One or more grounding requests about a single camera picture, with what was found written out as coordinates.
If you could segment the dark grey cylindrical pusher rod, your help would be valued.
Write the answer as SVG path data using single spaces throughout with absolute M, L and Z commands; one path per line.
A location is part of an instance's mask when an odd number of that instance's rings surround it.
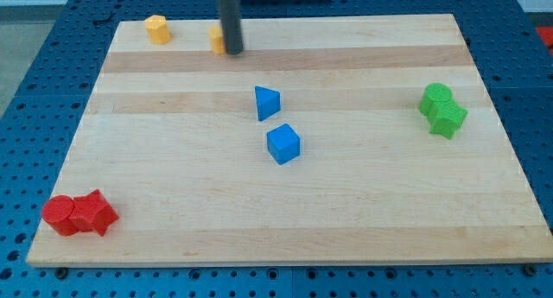
M 240 0 L 217 0 L 217 5 L 226 52 L 230 55 L 241 54 L 244 43 Z

